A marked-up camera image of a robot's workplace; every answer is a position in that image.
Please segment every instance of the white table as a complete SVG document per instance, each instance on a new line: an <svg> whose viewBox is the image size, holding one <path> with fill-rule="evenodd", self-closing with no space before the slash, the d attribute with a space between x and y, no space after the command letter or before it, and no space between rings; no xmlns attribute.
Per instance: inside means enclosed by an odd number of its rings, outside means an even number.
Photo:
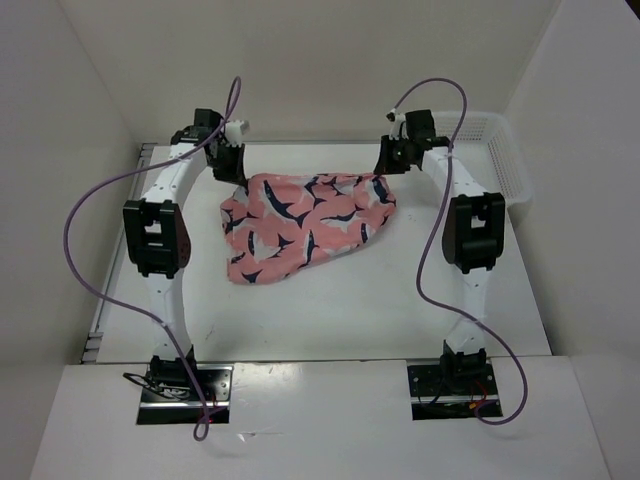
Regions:
<svg viewBox="0 0 640 480"><path fill-rule="evenodd" d="M494 359L505 413L520 401L513 362ZM32 480L608 479L570 361L523 359L530 399L512 424L411 420L406 364L236 364L228 425L136 426L140 390L122 372L65 369Z"/></svg>
<svg viewBox="0 0 640 480"><path fill-rule="evenodd" d="M378 150L374 144L256 144L247 146L245 168L247 175L361 173L373 169ZM485 187L497 190L485 147L460 142L455 154ZM167 155L168 148L156 148L152 163ZM198 361L438 357L455 316L419 298L415 273L440 198L432 181L419 172L389 176L388 181L398 198L398 211L388 228L365 248L274 285L239 286L226 276L227 246L219 212L220 203L234 187L214 181L206 170L183 211L193 244L184 277L185 313ZM487 299L488 324L516 354L549 355L510 224L504 254L494 272ZM425 290L459 305L459 282L458 272L445 262L436 242L425 269ZM130 263L124 244L109 292L136 305L149 303L143 279ZM99 328L104 332L99 363L151 358L151 329L156 327L148 319L107 305ZM493 339L488 340L488 353L506 354Z"/></svg>

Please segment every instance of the white wall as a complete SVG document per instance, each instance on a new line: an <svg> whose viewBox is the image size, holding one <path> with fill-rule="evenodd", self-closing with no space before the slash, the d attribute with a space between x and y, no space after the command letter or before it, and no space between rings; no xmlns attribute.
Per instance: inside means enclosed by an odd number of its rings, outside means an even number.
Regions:
<svg viewBox="0 0 640 480"><path fill-rule="evenodd" d="M55 0L0 3L0 465L27 478L63 365L95 301L72 279L62 226L75 199L135 165L136 146ZM76 224L80 268L100 284L127 182Z"/></svg>
<svg viewBox="0 0 640 480"><path fill-rule="evenodd" d="M507 113L536 190L517 234L552 344L573 356L613 477L640 478L640 22L624 0L564 0Z"/></svg>
<svg viewBox="0 0 640 480"><path fill-rule="evenodd" d="M139 141L222 110L234 75L252 139L376 139L417 80L502 112L557 0L61 0ZM409 105L457 109L435 86Z"/></svg>

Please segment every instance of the pink shorts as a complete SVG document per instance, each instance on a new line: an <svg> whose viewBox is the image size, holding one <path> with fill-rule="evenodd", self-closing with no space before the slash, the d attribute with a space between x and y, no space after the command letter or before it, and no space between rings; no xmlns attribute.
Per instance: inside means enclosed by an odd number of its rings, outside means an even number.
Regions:
<svg viewBox="0 0 640 480"><path fill-rule="evenodd" d="M220 205L233 283L265 284L367 243L396 210L384 177L260 174Z"/></svg>

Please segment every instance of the shark print fabric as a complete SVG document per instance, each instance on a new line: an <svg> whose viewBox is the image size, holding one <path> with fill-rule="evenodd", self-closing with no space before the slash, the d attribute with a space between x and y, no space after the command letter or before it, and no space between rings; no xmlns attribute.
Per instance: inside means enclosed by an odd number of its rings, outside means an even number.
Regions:
<svg viewBox="0 0 640 480"><path fill-rule="evenodd" d="M384 177L260 174L222 202L233 283L273 283L356 249L388 223L396 199Z"/></svg>

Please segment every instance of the purple cable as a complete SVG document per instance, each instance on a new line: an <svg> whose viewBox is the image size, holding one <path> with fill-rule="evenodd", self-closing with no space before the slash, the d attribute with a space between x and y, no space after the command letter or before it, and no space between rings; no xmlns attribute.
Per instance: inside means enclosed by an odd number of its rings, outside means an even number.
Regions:
<svg viewBox="0 0 640 480"><path fill-rule="evenodd" d="M413 87L407 90L407 92L400 98L400 100L398 100L398 103L396 103L394 109L397 109L402 104L402 102L409 96L409 94L411 94L411 92L413 92L416 88L431 82L448 83L449 85L453 85L460 92L460 95L462 96L462 114L460 115L460 120L458 121L458 125L456 125L456 128L453 131L453 135L451 135L451 141L449 142L449 147L447 152L447 159L448 159L447 184L444 189L444 194L442 195L442 203L440 205L440 209L438 210L436 223L433 225L433 228L431 229L431 233L429 233L429 238L427 239L427 243L424 246L422 257L420 257L420 263L418 264L418 272L416 274L416 289L418 290L418 294L420 295L420 297L422 297L423 300L430 303L431 305L442 308L444 310L448 310L450 312L457 313L458 315L462 315L463 317L465 317L467 320L474 322L482 330L484 330L493 338L495 338L498 341L498 343L500 343L500 345L504 347L504 349L511 356L511 358L513 358L513 361L515 362L516 367L520 372L520 376L522 377L522 387L523 387L522 401L520 402L520 405L518 406L518 408L516 408L516 411L513 412L513 414L511 414L507 418L492 421L492 420L486 420L482 418L480 416L480 409L482 409L483 407L485 407L490 403L496 403L495 401L484 402L478 405L473 410L473 413L476 416L476 418L480 420L482 423L486 423L487 425L504 425L506 423L511 422L516 417L518 417L520 413L522 413L522 410L524 409L524 406L527 403L527 398L529 397L529 383L527 381L527 375L524 373L524 369L522 368L522 364L520 363L520 360L518 360L518 357L516 357L516 354L513 352L513 350L507 344L507 342L505 342L502 339L502 337L500 337L500 335L494 332L491 328L487 327L479 319L477 319L470 313L465 312L464 310L461 310L454 306L447 305L446 303L442 303L432 298L429 298L422 290L422 272L424 270L424 264L427 260L427 255L429 254L429 250L431 250L431 245L433 244L433 240L435 239L438 228L440 228L440 224L442 223L442 218L444 217L444 212L445 212L445 209L447 208L447 200L449 198L449 193L451 191L451 180L453 178L453 144L456 138L458 137L458 133L460 132L460 128L462 127L462 123L464 122L464 118L467 114L467 94L464 92L463 88L458 83L454 82L453 80L449 80L448 78L429 78L416 83Z"/></svg>
<svg viewBox="0 0 640 480"><path fill-rule="evenodd" d="M80 197L80 200L78 200L76 202L76 204L71 208L71 212L69 212L69 216L67 217L67 221L64 224L64 232L63 232L62 245L63 245L63 248L64 248L64 256L65 256L65 258L67 260L67 264L69 265L69 268L71 269L71 273L73 273L73 276L76 277L76 280L78 280L78 282L80 282L80 284L86 290L88 290L90 293L92 293L96 297L98 297L98 298L100 298L100 299L102 299L102 300L104 300L106 302L112 303L114 305L118 305L119 307L122 307L122 308L127 308L129 310L132 310L134 312L137 312L137 313L140 313L142 315L145 315L145 316L149 317L151 320L153 320L158 325L160 325L162 327L162 329L166 332L167 336L169 337L169 340L171 340L171 343L176 348L176 351L178 352L178 356L180 357L180 360L182 361L185 369L187 370L187 374L189 375L189 379L191 380L191 382L192 382L192 384L193 384L193 386L194 386L194 388L196 390L196 394L198 395L198 399L202 403L202 409L204 411L204 415L202 416L202 418L200 418L200 420L198 420L198 422L196 423L195 428L193 429L193 438L198 442L201 442L205 438L207 438L207 435L209 434L209 419L211 418L211 415L213 413L215 413L216 410L215 409L209 410L209 407L207 405L207 399L204 396L204 392L202 391L202 388L200 388L200 384L198 383L198 380L197 380L195 374L193 373L193 370L191 370L191 367L189 366L189 362L187 361L185 353L180 348L180 345L178 345L178 340L176 339L175 335L173 334L173 332L171 331L169 326L166 323L164 323L164 321L162 321L162 319L160 317L158 317L157 315L154 315L153 313L145 310L144 308L136 307L135 305L131 305L131 304L126 303L126 302L121 302L120 300L116 300L115 298L112 298L112 297L110 297L108 295L105 295L104 293L100 292L97 288L92 286L89 282L87 282L82 277L82 275L80 275L80 272L78 272L78 269L76 268L76 265L73 262L73 258L71 257L71 251L69 249L69 230L71 229L71 222L73 221L73 218L75 217L76 213L78 212L78 210L80 209L82 204L84 204L84 202L86 202L87 199L89 197L91 197L91 195L96 193L98 190L106 187L107 185L111 185L112 183L115 183L118 180L122 180L123 178L131 177L131 176L137 175L139 173L149 172L151 170L156 170L158 168L168 167L169 165L173 165L175 163L178 163L178 162L184 160L185 158L190 157L191 155L193 155L194 153L196 153L197 151L199 151L200 149L204 148L206 145L211 143L220 134L220 132L222 131L224 125L227 123L227 121L231 117L231 114L233 113L233 110L236 108L236 104L238 103L238 98L240 97L241 88L242 88L242 81L240 80L240 77L234 78L233 82L231 83L231 89L229 90L229 97L228 97L228 100L227 100L227 108L226 108L226 111L225 111L225 114L224 114L224 118L220 122L220 125L218 125L218 127L213 131L213 133L211 135L209 135L202 143L200 143L199 145L195 146L194 148L192 148L188 152L183 153L182 155L180 155L180 156L178 156L178 157L176 157L174 159L171 159L171 160L168 160L166 162L162 162L162 163L159 163L157 165L150 166L150 167L140 168L140 169L134 170L132 172L116 175L115 177L109 178L109 179L99 183L95 187L91 188L87 193L85 193L82 197ZM205 426L204 427L204 432L203 432L202 435L198 434L198 430L200 428L200 425L204 425Z"/></svg>

